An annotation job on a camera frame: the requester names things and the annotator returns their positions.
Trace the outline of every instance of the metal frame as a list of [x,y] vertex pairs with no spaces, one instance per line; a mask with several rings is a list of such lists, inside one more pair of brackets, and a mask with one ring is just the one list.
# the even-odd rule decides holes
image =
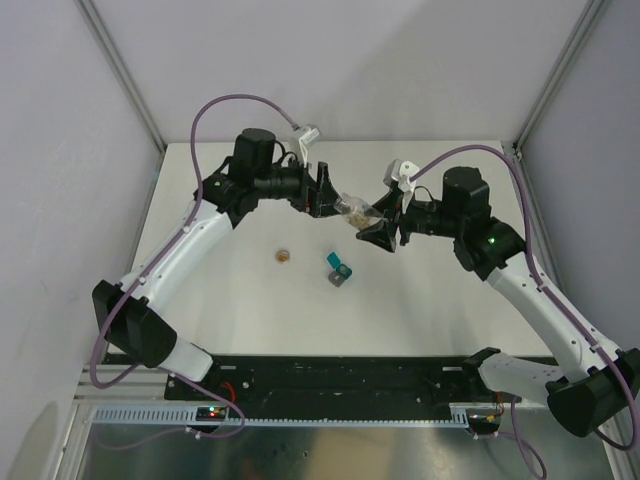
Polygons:
[[60,456],[55,462],[49,478],[76,480],[82,468],[84,450],[89,440],[91,420],[95,407],[74,405],[69,416],[70,426],[64,437]]
[[571,67],[573,67],[580,52],[582,52],[583,47],[587,43],[587,40],[589,40],[591,33],[610,3],[611,0],[589,0],[585,6],[578,22],[575,27],[573,27],[571,35],[569,35],[569,39],[562,48],[562,52],[560,52],[560,56],[553,65],[551,73],[547,77],[538,98],[536,98],[529,115],[527,115],[527,119],[524,121],[522,128],[516,136],[514,141],[516,151],[519,152],[522,150],[524,144],[527,143],[527,140],[531,137],[531,133],[555,98],[563,80],[571,70]]
[[[603,430],[614,441],[618,443],[628,442],[628,438],[631,437],[631,432],[626,422],[623,419],[623,415],[618,414],[603,425]],[[609,465],[611,466],[611,472],[616,480],[626,480],[628,478],[639,478],[638,467],[638,453],[637,452],[623,452],[616,450],[609,446],[605,442],[604,450],[609,459]]]
[[85,19],[89,30],[93,34],[93,37],[102,50],[109,67],[111,67],[111,71],[115,75],[118,83],[122,87],[125,96],[131,102],[131,106],[135,110],[136,114],[140,118],[142,125],[144,126],[149,138],[153,142],[154,146],[158,149],[158,152],[164,154],[167,144],[162,139],[162,135],[160,134],[160,130],[156,125],[156,122],[153,120],[147,105],[145,104],[142,95],[138,90],[135,82],[133,81],[133,77],[129,73],[124,60],[122,59],[122,55],[118,51],[116,44],[114,43],[109,31],[102,18],[100,17],[100,13],[96,9],[92,0],[74,0],[80,13]]
[[[238,419],[196,420],[198,407],[202,405],[223,407],[218,402],[207,402],[198,405],[175,405],[182,402],[171,402],[171,405],[96,405],[92,424],[108,425],[174,425],[187,426],[195,424],[216,426],[224,423],[229,426],[240,425]],[[393,427],[393,428],[468,428],[467,410],[464,407],[451,407],[451,420],[383,420],[383,421],[349,421],[340,420],[279,420],[279,419],[247,419],[247,427]]]

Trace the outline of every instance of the teal object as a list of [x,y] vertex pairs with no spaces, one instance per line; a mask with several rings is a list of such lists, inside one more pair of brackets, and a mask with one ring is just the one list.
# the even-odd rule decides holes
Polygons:
[[327,261],[329,262],[329,265],[331,265],[331,267],[345,280],[353,274],[353,270],[342,263],[336,252],[331,252],[327,257]]
[[331,254],[329,254],[329,256],[327,257],[327,261],[329,262],[329,265],[333,267],[334,270],[337,270],[340,264],[342,263],[340,261],[340,257],[338,257],[336,252],[331,252]]

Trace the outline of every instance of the white bracket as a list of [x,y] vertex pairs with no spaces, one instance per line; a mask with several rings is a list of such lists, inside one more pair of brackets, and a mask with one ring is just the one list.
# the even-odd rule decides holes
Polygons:
[[384,184],[391,187],[393,182],[398,182],[398,188],[404,192],[402,197],[402,213],[407,212],[409,203],[416,190],[416,182],[411,181],[411,177],[420,171],[415,163],[396,159],[387,167],[384,174]]
[[309,148],[320,140],[320,129],[315,125],[304,125],[293,132],[289,148],[296,154],[298,161],[306,167],[309,160]]
[[489,390],[508,392],[540,405],[547,405],[547,382],[557,381],[564,374],[560,367],[543,365],[496,353],[478,369],[480,378]]

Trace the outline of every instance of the red wire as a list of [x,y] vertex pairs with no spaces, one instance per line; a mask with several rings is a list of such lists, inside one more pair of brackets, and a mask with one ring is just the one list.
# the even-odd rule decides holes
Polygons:
[[502,393],[496,393],[496,399],[500,403],[500,415],[504,414],[504,401],[502,400]]
[[231,403],[236,403],[236,391],[233,389],[229,382],[221,383],[220,386],[222,388],[226,388],[231,392]]

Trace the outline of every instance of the metal floor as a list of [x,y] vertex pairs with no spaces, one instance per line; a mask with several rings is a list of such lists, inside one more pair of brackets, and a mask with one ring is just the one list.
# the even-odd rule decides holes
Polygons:
[[[520,410],[525,439],[549,479],[613,479],[602,443],[561,429],[546,410]],[[121,445],[167,427],[94,425],[102,442]],[[511,431],[509,415],[501,429]],[[251,427],[227,440],[177,433],[111,452],[90,440],[84,480],[413,480],[530,479],[515,442],[474,441],[460,429]]]

